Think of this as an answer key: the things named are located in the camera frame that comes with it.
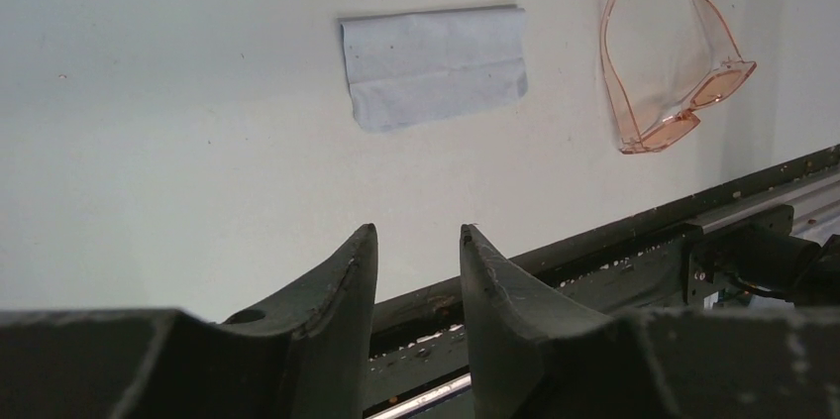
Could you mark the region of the orange tinted sunglasses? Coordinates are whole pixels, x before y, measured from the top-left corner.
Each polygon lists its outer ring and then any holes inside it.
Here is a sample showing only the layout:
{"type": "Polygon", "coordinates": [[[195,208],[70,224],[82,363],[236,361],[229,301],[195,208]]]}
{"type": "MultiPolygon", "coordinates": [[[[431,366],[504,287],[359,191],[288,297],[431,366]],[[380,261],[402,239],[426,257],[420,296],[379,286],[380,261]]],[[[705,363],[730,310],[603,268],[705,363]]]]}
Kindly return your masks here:
{"type": "Polygon", "coordinates": [[[625,155],[662,152],[698,111],[732,96],[757,64],[711,0],[599,0],[598,58],[625,155]]]}

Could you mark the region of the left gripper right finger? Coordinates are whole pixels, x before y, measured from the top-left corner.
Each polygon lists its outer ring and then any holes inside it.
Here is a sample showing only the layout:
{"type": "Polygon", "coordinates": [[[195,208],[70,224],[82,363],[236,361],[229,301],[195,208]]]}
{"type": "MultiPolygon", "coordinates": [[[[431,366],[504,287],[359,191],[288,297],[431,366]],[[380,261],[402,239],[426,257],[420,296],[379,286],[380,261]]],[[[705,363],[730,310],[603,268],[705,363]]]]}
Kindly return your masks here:
{"type": "Polygon", "coordinates": [[[461,229],[478,418],[835,418],[839,311],[602,314],[461,229]]]}

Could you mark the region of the light blue cleaning cloth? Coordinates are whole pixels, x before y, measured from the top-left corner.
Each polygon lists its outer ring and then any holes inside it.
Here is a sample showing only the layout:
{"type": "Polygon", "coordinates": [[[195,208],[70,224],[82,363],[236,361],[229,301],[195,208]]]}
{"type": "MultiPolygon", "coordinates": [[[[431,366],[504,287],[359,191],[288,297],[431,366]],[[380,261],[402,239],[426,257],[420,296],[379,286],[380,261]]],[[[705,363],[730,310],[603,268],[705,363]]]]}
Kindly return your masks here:
{"type": "Polygon", "coordinates": [[[385,133],[518,102],[526,20],[515,5],[342,20],[357,124],[385,133]]]}

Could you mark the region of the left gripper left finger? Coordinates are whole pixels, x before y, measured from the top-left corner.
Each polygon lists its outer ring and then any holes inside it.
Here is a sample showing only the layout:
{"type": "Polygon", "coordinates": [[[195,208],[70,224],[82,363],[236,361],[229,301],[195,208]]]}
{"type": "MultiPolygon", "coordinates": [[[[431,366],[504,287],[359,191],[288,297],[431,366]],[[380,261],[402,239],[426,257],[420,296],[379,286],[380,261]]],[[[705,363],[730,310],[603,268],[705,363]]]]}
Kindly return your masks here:
{"type": "Polygon", "coordinates": [[[176,308],[5,311],[5,418],[358,418],[377,232],[221,323],[176,308]]]}

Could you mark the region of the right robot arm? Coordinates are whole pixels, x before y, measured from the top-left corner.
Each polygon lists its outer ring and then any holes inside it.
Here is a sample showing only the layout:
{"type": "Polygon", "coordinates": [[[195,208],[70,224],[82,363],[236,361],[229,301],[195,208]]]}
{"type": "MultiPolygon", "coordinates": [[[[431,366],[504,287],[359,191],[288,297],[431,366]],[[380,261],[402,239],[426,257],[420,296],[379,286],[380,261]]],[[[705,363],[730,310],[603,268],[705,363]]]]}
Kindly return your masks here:
{"type": "Polygon", "coordinates": [[[746,225],[694,245],[688,252],[695,279],[717,280],[754,297],[796,306],[839,305],[839,236],[819,244],[746,225]]]}

